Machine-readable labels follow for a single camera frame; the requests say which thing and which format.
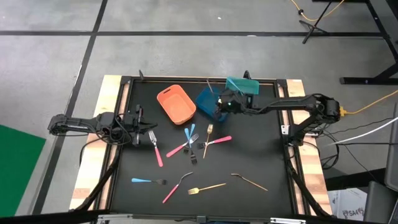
fork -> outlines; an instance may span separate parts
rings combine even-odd
[[[161,158],[159,150],[158,150],[158,148],[156,146],[156,137],[155,137],[155,134],[154,134],[154,132],[152,130],[149,131],[149,138],[150,138],[150,141],[155,146],[155,153],[156,153],[157,163],[159,164],[160,167],[162,167],[163,166],[162,158]]]
[[[199,189],[199,188],[195,187],[194,189],[189,190],[188,194],[190,194],[190,195],[197,194],[201,190],[207,190],[207,189],[212,189],[212,188],[215,188],[215,187],[221,187],[222,185],[226,185],[226,183],[225,184],[217,184],[217,185],[213,185],[213,186],[210,186],[210,187],[205,187],[204,189]]]
[[[187,141],[186,143],[182,144],[179,147],[176,147],[175,149],[173,149],[172,151],[168,152],[166,154],[166,156],[169,158],[170,156],[176,154],[179,150],[181,150],[184,146],[186,146],[188,143],[192,144],[194,143],[197,139],[199,138],[199,134],[194,134],[191,139],[189,139],[189,142]]]

black tabletop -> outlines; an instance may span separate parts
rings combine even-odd
[[[158,122],[154,129],[157,146],[164,166],[157,164],[153,144],[146,134],[140,147],[124,147],[114,185],[111,211],[141,215],[206,215],[214,217],[284,217],[292,214],[288,175],[284,162],[284,148],[280,135],[279,115],[271,112],[259,116],[229,114],[224,123],[213,121],[199,109],[185,124],[171,122],[156,100],[159,92],[170,85],[180,85],[188,96],[195,98],[206,88],[206,83],[165,83],[134,81],[131,110],[136,104],[144,108],[145,119]],[[213,86],[223,89],[224,85]],[[261,85],[259,103],[264,97],[275,97],[273,85]],[[210,145],[203,150],[196,144],[193,151],[198,164],[192,165],[190,156],[182,151],[166,158],[166,153],[184,143],[184,128],[195,123],[197,142],[206,141],[207,127],[214,124],[210,140],[232,136],[232,141]],[[193,171],[182,181],[177,191],[163,204],[163,199],[179,182],[182,175]],[[250,183],[231,176],[243,177],[267,188],[266,192]],[[137,184],[131,179],[165,179],[167,185]],[[189,195],[188,190],[227,183],[222,187]]]

white cable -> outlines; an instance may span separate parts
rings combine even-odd
[[[397,120],[398,120],[398,117],[392,119],[391,121],[387,122],[386,124],[383,124],[382,126],[376,128],[376,129],[373,129],[372,131],[369,131],[369,132],[367,132],[367,133],[365,133],[365,134],[361,134],[361,135],[359,135],[359,136],[352,137],[352,138],[349,138],[349,139],[345,139],[345,140],[342,140],[342,141],[334,142],[334,143],[331,143],[331,144],[326,145],[326,146],[332,146],[332,145],[335,145],[335,144],[340,144],[340,143],[343,143],[343,142],[346,142],[346,141],[350,141],[350,140],[354,140],[354,139],[357,139],[357,138],[361,138],[361,137],[363,137],[363,136],[367,136],[368,134],[371,134],[371,133],[373,133],[373,132],[375,132],[375,131],[378,131],[378,130],[380,130],[380,129],[386,127],[387,125],[389,125],[389,124],[391,124],[391,123],[393,123],[393,122],[395,122],[395,121],[397,121]]]

orange plastic tray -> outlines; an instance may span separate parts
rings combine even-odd
[[[157,95],[169,118],[175,124],[183,124],[192,118],[197,107],[180,85],[172,85]]]

wooden board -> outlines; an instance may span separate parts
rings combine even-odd
[[[94,116],[99,113],[106,111],[113,112],[116,105],[116,100],[118,97],[118,91],[120,87],[120,75],[105,75],[101,90],[99,92],[99,97],[95,109]],[[289,96],[304,96],[304,87],[301,80],[287,80],[287,86],[289,90]],[[122,95],[122,103],[120,106],[120,111],[124,110],[124,105],[127,97],[128,85],[125,85]],[[279,93],[283,96],[282,88],[279,88]],[[306,111],[293,111],[294,123],[298,124],[305,120],[309,114]],[[284,112],[284,121],[287,123],[287,113]],[[95,134],[88,136],[87,141],[92,141],[96,139]],[[304,141],[316,144],[314,138],[306,137]],[[94,189],[95,185],[100,179],[100,172],[103,164],[103,159],[105,155],[106,144],[102,141],[94,142],[88,145],[84,151],[80,170],[75,184],[75,189],[73,191],[72,200],[70,203],[70,209],[76,208],[84,199],[90,194]],[[318,151],[316,148],[310,145],[304,145],[299,148],[303,173],[305,177],[305,183],[311,194],[315,197],[315,200],[322,206],[322,208],[331,214],[331,207],[329,204],[329,198],[326,191],[325,180],[323,178],[322,167],[318,157]],[[114,148],[111,151],[111,160],[113,160]],[[102,200],[100,202],[100,208],[104,208],[106,202],[106,196],[108,194],[109,184],[107,183],[103,189]],[[302,205],[302,197],[300,190],[295,186],[296,198],[298,203],[298,211],[300,214],[304,214],[304,209]]]

